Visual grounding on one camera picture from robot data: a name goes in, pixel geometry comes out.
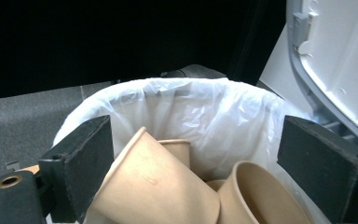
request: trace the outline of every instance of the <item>white plastic bag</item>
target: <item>white plastic bag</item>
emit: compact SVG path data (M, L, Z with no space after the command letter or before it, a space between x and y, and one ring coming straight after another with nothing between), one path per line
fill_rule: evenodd
M284 116L310 116L274 93L226 78L121 83L98 91L75 109L54 145L82 122L102 115L111 117L115 157L142 126L158 140L185 138L191 142L191 169L200 178L226 178L236 161L256 162L280 178L313 222L326 221L276 163Z

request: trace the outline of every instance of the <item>trash bag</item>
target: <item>trash bag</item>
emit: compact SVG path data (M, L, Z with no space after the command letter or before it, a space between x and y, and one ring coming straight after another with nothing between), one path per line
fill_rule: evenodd
M86 99L65 120L54 145L82 122L110 115L115 157L145 126L156 139L191 142L191 170L203 180L227 178L237 161L276 175L315 223L328 222L277 163L285 115L312 119L274 93L226 78L149 78L117 84Z

